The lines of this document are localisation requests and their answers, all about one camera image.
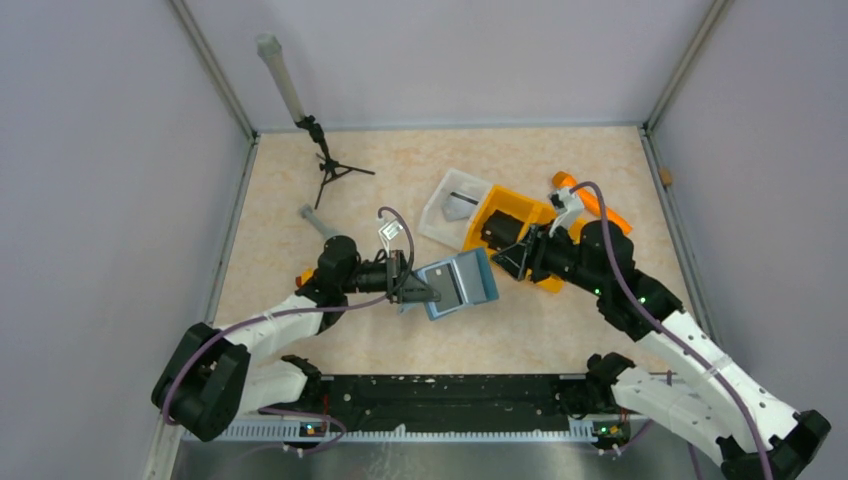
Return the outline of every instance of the metal frame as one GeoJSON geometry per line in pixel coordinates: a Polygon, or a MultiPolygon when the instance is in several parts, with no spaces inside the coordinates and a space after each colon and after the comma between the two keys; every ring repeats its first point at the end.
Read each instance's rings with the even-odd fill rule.
{"type": "MultiPolygon", "coordinates": [[[[197,53],[203,68],[209,75],[210,80],[215,86],[221,101],[226,105],[242,133],[250,139],[250,148],[245,160],[245,169],[241,177],[236,198],[233,202],[229,227],[224,239],[221,257],[215,269],[214,281],[203,317],[204,322],[211,325],[217,312],[218,301],[220,300],[224,278],[226,276],[227,264],[230,259],[236,231],[238,229],[239,218],[247,195],[247,187],[250,182],[253,164],[258,151],[259,136],[250,123],[244,108],[215,58],[215,55],[206,41],[203,32],[197,25],[191,10],[188,5],[186,5],[185,0],[167,1],[188,36],[189,42],[195,49],[195,52],[197,53]]],[[[686,288],[689,290],[692,308],[704,330],[712,335],[715,343],[718,345],[722,345],[723,342],[720,338],[718,338],[718,332],[714,328],[710,307],[703,298],[703,290],[701,287],[702,282],[699,278],[697,263],[694,255],[692,254],[686,230],[682,226],[677,203],[674,200],[673,192],[663,187],[660,182],[659,169],[662,166],[662,157],[660,156],[654,142],[653,134],[662,122],[665,113],[676,97],[677,92],[685,83],[689,73],[697,63],[698,58],[703,53],[704,48],[712,33],[715,31],[716,26],[725,18],[727,10],[732,2],[733,0],[713,1],[704,17],[704,20],[686,49],[686,52],[678,63],[674,73],[651,111],[650,116],[639,128],[642,146],[645,150],[645,156],[647,157],[648,168],[651,171],[651,177],[653,178],[654,184],[657,188],[657,195],[660,199],[663,215],[665,216],[666,223],[669,226],[675,253],[677,254],[678,262],[680,264],[681,271],[683,272],[686,288]]],[[[621,125],[621,123],[612,122],[601,125],[587,123],[586,126],[609,126],[610,124],[621,125]]],[[[151,445],[148,462],[142,477],[143,479],[167,480],[171,478],[171,473],[180,445],[180,439],[185,435],[185,432],[185,429],[182,427],[171,427],[165,425],[161,417],[158,419],[158,425],[151,445]]]]}

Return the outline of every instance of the table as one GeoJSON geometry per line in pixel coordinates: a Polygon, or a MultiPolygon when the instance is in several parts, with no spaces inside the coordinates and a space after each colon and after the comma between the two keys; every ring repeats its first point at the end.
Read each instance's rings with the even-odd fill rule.
{"type": "MultiPolygon", "coordinates": [[[[564,170],[601,186],[609,205],[634,227],[637,267],[689,306],[636,127],[333,132],[327,140],[338,161],[377,172],[330,184],[317,211],[356,240],[363,258],[381,246],[377,208],[394,207],[415,229],[450,167],[538,199],[550,190],[551,176],[564,170]]],[[[216,326],[276,305],[295,289],[295,277],[314,267],[323,239],[297,210],[315,202],[322,176],[317,151],[305,133],[262,135],[216,326]]],[[[456,253],[420,235],[415,241],[418,266],[456,253]]],[[[384,303],[346,313],[281,353],[308,358],[330,374],[580,373],[591,354],[610,351],[649,371],[665,370],[603,320],[593,295],[569,285],[551,294],[500,271],[495,278],[496,302],[435,322],[423,308],[399,316],[397,305],[384,303]]],[[[368,298],[352,295],[350,303],[368,298]]]]}

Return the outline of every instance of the white wall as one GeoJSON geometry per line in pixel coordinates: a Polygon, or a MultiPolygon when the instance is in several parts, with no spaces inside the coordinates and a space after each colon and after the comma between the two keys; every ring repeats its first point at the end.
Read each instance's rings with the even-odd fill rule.
{"type": "Polygon", "coordinates": [[[245,154],[164,0],[0,4],[0,478],[139,477],[245,154]]]}
{"type": "Polygon", "coordinates": [[[259,130],[294,128],[264,31],[330,128],[641,122],[710,3],[188,1],[259,130]]]}
{"type": "Polygon", "coordinates": [[[848,442],[848,2],[735,2],[657,133],[729,353],[848,442]]]}

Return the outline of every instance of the black tripod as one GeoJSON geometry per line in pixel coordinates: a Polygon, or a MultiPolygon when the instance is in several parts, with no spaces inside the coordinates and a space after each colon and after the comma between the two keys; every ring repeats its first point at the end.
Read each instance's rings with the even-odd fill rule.
{"type": "Polygon", "coordinates": [[[324,172],[324,179],[321,181],[321,188],[318,190],[318,198],[315,200],[315,210],[318,210],[318,204],[321,203],[321,195],[324,193],[324,187],[327,186],[328,183],[336,181],[350,172],[374,175],[374,172],[371,170],[351,167],[350,165],[344,165],[333,160],[330,156],[330,148],[327,146],[327,140],[324,138],[324,130],[321,128],[321,125],[315,121],[315,117],[312,115],[304,117],[303,120],[300,120],[299,122],[295,122],[295,125],[298,128],[302,128],[309,132],[309,136],[312,138],[312,141],[321,147],[321,153],[323,154],[315,154],[315,156],[321,160],[321,164],[318,165],[318,168],[324,172]]]}

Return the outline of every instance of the beige table surface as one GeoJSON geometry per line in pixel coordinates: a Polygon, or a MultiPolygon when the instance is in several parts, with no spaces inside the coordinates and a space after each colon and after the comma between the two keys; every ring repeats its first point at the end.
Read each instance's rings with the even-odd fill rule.
{"type": "MultiPolygon", "coordinates": [[[[375,170],[327,187],[318,216],[353,237],[363,258],[380,242],[380,205],[417,229],[450,167],[544,199],[558,170],[594,180],[631,225],[636,264],[689,306],[682,275],[635,127],[368,131],[327,134],[333,156],[375,170]]],[[[263,135],[218,306],[216,325],[270,308],[315,265],[323,240],[297,209],[318,192],[317,147],[305,133],[263,135]]],[[[416,235],[416,264],[455,253],[416,235]]],[[[393,242],[406,248],[405,241],[393,242]]],[[[435,322],[419,307],[402,316],[384,303],[346,313],[317,337],[285,350],[324,373],[580,373],[593,353],[617,351],[650,371],[661,360],[607,325],[595,297],[566,285],[551,294],[496,271],[500,300],[435,322]]],[[[371,295],[352,295],[360,303],[371,295]]]]}

